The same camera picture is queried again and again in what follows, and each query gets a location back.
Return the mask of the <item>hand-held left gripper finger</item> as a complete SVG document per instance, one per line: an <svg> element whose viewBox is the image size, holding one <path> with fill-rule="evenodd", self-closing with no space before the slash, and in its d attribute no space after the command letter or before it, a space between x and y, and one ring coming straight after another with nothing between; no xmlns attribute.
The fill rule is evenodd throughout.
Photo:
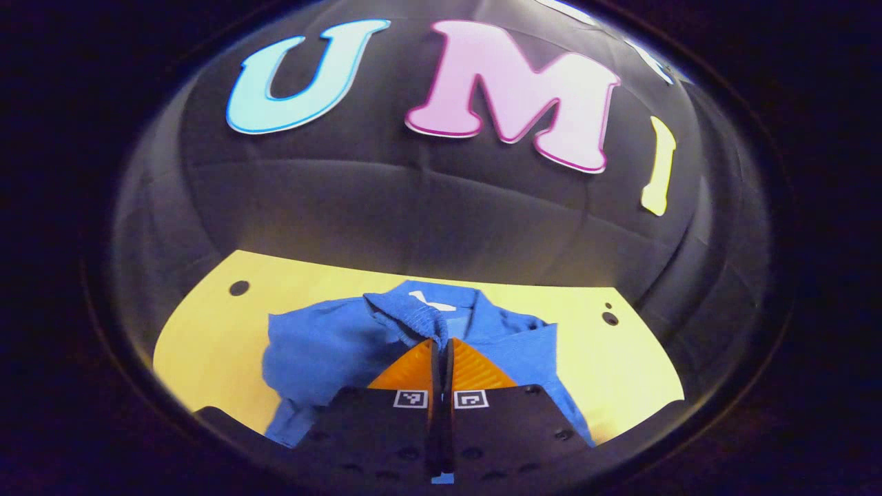
<svg viewBox="0 0 882 496"><path fill-rule="evenodd" d="M462 340L448 351L448 459L457 484L513 483L592 449L544 386L514 380Z"/></svg>
<svg viewBox="0 0 882 496"><path fill-rule="evenodd" d="M432 426L441 403L437 342L409 349L368 386L344 386L295 448L301 464L328 480L427 484L434 470Z"/></svg>

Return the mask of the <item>blue knit shirt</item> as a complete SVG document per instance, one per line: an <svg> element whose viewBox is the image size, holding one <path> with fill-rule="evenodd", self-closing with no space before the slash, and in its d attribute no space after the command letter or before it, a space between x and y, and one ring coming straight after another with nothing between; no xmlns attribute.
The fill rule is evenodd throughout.
<svg viewBox="0 0 882 496"><path fill-rule="evenodd" d="M482 290L406 280L387 292L317 302L271 315L268 336L263 379L280 396L280 405L265 435L278 444L278 458L288 471L321 486L375 492L478 486L457 484L448 459L449 403L444 393L448 346L453 339L478 349L514 380L544 386L592 446L589 452L595 448L585 415L557 371L557 325L498 307ZM328 480L298 461L296 446L341 387L368 386L401 355L427 340L437 342L441 380L441 403L434 409L431 432L435 464L429 483Z"/></svg>

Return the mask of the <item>black backdrop cloth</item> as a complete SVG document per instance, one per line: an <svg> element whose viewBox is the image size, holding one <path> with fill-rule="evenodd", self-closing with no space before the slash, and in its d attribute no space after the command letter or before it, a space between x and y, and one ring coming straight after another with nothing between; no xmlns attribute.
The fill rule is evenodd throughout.
<svg viewBox="0 0 882 496"><path fill-rule="evenodd" d="M369 37L353 87L316 120L246 134L226 120L249 54L296 35L272 97L305 91L330 42L325 28L387 19ZM483 85L473 137L407 128L437 72L441 20L504 29L543 69L583 54L613 70L602 172L498 133ZM151 351L161 325L236 250L409 276L548 287L613 287L666 347L715 357L752 331L776 287L763 161L728 107L700 82L652 68L614 26L536 0L321 0L206 60L145 129L114 206L108 278L120 319Z"/></svg>

